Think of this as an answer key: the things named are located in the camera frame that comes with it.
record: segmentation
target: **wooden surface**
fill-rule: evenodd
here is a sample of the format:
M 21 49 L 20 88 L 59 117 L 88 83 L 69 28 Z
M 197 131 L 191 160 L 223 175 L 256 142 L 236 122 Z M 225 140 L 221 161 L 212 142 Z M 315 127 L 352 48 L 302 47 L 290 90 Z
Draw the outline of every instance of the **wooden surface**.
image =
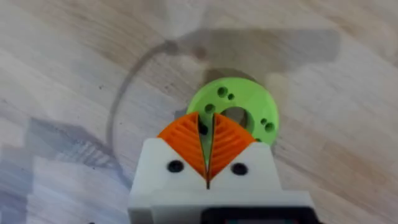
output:
M 127 223 L 142 142 L 204 83 L 280 109 L 284 189 L 398 223 L 398 2 L 0 0 L 0 222 Z

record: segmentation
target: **black dot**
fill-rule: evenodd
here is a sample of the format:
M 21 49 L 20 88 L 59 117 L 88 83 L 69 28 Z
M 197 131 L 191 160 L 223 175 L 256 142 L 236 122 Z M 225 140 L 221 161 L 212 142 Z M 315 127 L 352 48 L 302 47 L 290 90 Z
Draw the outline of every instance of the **black dot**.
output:
M 235 98 L 235 96 L 232 93 L 228 95 L 229 100 L 233 100 L 234 98 Z
M 262 118 L 262 119 L 261 119 L 261 124 L 262 124 L 262 125 L 266 125 L 266 124 L 267 124 L 267 120 L 266 120 L 265 118 Z
M 216 107 L 214 105 L 212 105 L 211 103 L 209 103 L 205 106 L 206 113 L 213 113 L 215 109 L 216 109 Z
M 217 94 L 219 97 L 224 97 L 224 96 L 226 96 L 227 93 L 228 93 L 228 89 L 225 87 L 220 87 L 217 90 Z
M 248 172 L 248 167 L 245 164 L 238 162 L 231 166 L 231 171 L 236 175 L 246 175 Z
M 274 128 L 275 128 L 274 124 L 268 123 L 268 124 L 266 125 L 266 132 L 271 132 L 271 131 L 274 130 Z
M 184 169 L 184 164 L 181 161 L 174 160 L 167 164 L 167 169 L 173 173 L 181 172 Z

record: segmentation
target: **green disc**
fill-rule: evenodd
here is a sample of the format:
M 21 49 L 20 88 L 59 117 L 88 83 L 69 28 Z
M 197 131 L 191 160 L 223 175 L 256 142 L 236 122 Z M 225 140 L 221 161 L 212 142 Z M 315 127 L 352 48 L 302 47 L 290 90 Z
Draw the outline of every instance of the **green disc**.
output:
M 210 157 L 213 135 L 213 114 L 232 107 L 246 111 L 246 130 L 258 141 L 271 145 L 279 128 L 274 99 L 261 85 L 245 78 L 220 78 L 201 88 L 192 98 L 187 114 L 199 112 L 207 133 L 201 135 L 206 162 Z

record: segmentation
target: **center hole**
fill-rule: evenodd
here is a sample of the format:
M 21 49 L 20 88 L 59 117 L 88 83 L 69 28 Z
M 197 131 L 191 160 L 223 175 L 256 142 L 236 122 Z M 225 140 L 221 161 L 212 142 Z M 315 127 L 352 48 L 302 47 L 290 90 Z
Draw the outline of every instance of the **center hole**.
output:
M 230 107 L 221 112 L 221 114 L 229 119 L 234 120 L 243 128 L 246 128 L 248 125 L 248 112 L 241 107 Z

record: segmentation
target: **orange plastic part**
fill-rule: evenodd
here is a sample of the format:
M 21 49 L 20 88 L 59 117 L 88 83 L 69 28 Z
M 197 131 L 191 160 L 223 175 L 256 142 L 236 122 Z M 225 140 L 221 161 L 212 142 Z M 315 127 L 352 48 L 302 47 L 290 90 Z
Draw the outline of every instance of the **orange plastic part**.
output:
M 201 149 L 198 130 L 199 114 L 187 114 L 169 124 L 159 135 L 167 144 L 185 159 L 206 179 L 206 166 Z
M 252 142 L 256 141 L 238 123 L 217 113 L 214 114 L 213 130 L 208 181 L 223 170 Z

